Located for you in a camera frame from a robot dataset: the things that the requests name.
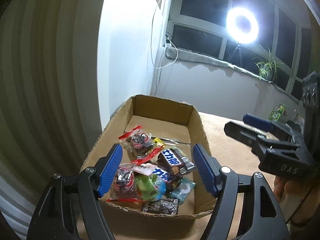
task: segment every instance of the spider plant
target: spider plant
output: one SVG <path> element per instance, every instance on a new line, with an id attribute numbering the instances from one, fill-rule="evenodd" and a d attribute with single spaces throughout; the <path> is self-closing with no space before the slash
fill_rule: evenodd
<path id="1" fill-rule="evenodd" d="M 270 49 L 268 49 L 268 50 L 269 50 L 268 58 L 265 61 L 263 59 L 260 59 L 261 61 L 256 62 L 255 64 L 259 69 L 259 78 L 260 79 L 261 78 L 265 78 L 265 79 L 271 78 L 273 71 L 274 71 L 274 75 L 273 75 L 273 79 L 272 79 L 272 81 L 274 81 L 277 76 L 278 65 L 274 60 L 274 56 L 271 55 Z"/>

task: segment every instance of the black mechanical device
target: black mechanical device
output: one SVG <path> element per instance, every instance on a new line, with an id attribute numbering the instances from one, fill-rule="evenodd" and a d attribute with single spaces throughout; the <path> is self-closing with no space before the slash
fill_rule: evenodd
<path id="1" fill-rule="evenodd" d="M 262 171 L 284 178 L 305 181 L 317 175 L 320 159 L 318 143 L 320 75 L 312 73 L 303 80 L 306 107 L 304 135 L 288 126 L 244 116 L 244 123 L 273 133 L 278 140 L 267 139 L 257 130 L 229 122 L 226 135 L 252 147 Z M 241 240 L 287 240 L 288 230 L 280 207 L 261 172 L 252 176 L 236 174 L 210 157 L 200 144 L 192 149 L 193 160 L 206 190 L 218 198 L 201 240 L 225 240 L 231 227 L 238 193 L 244 203 L 238 233 Z M 79 240 L 71 195 L 79 198 L 82 217 L 90 240 L 115 239 L 106 222 L 98 198 L 109 191 L 122 158 L 122 148 L 115 144 L 106 157 L 78 176 L 54 174 L 36 207 L 27 240 Z"/>

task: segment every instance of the window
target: window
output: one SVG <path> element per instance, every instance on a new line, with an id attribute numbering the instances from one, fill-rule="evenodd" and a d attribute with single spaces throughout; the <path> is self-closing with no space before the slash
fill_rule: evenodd
<path id="1" fill-rule="evenodd" d="M 311 58 L 309 19 L 301 23 L 295 12 L 274 0 L 172 0 L 167 32 L 179 48 L 228 61 L 259 74 L 255 62 L 266 59 L 269 49 L 278 63 L 270 80 L 300 99 L 302 79 L 308 74 Z M 237 43 L 226 30 L 230 9 L 246 8 L 257 19 L 259 34 L 250 44 L 241 44 L 239 53 L 229 58 Z"/>

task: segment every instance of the white cable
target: white cable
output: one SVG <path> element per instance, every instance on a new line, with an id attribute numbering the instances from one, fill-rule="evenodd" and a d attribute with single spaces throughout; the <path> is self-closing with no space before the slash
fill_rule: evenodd
<path id="1" fill-rule="evenodd" d="M 152 23 L 151 23 L 150 40 L 149 40 L 150 52 L 151 52 L 151 61 L 152 61 L 153 67 L 154 67 L 155 69 L 162 69 L 162 68 L 164 68 L 164 67 L 167 67 L 167 66 L 169 66 L 169 65 L 171 65 L 171 64 L 173 64 L 173 63 L 175 63 L 175 62 L 177 61 L 177 58 L 178 58 L 178 49 L 177 49 L 177 47 L 176 47 L 176 46 L 171 42 L 171 40 L 168 38 L 168 40 L 170 41 L 170 44 L 172 44 L 172 45 L 174 46 L 174 48 L 176 49 L 176 51 L 177 51 L 177 56 L 176 56 L 175 60 L 174 60 L 173 62 L 171 62 L 171 63 L 169 63 L 169 64 L 167 64 L 167 65 L 163 66 L 163 67 L 156 67 L 156 66 L 155 66 L 155 63 L 153 62 L 153 57 L 152 57 L 152 33 L 153 33 L 153 21 L 154 21 L 154 19 L 155 19 L 155 15 L 156 15 L 157 7 L 159 6 L 159 3 L 160 3 L 160 2 L 161 2 L 161 0 L 159 0 L 159 1 L 158 1 L 157 6 L 156 6 L 156 9 L 155 9 L 155 11 L 154 11 L 154 13 L 153 13 Z"/>

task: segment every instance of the silver bolt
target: silver bolt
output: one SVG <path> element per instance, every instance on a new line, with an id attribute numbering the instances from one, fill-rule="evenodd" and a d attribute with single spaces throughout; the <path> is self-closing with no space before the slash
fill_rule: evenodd
<path id="1" fill-rule="evenodd" d="M 53 176 L 52 176 L 54 179 L 58 179 L 61 177 L 61 174 L 60 173 L 55 173 Z"/>
<path id="2" fill-rule="evenodd" d="M 261 172 L 256 172 L 254 175 L 255 175 L 258 179 L 263 178 L 263 175 L 262 175 Z"/>
<path id="3" fill-rule="evenodd" d="M 231 169 L 229 167 L 227 167 L 227 166 L 223 166 L 223 167 L 221 167 L 221 171 L 223 173 L 229 173 L 231 171 Z"/>
<path id="4" fill-rule="evenodd" d="M 94 172 L 94 167 L 88 167 L 85 169 L 86 173 L 93 173 Z"/>

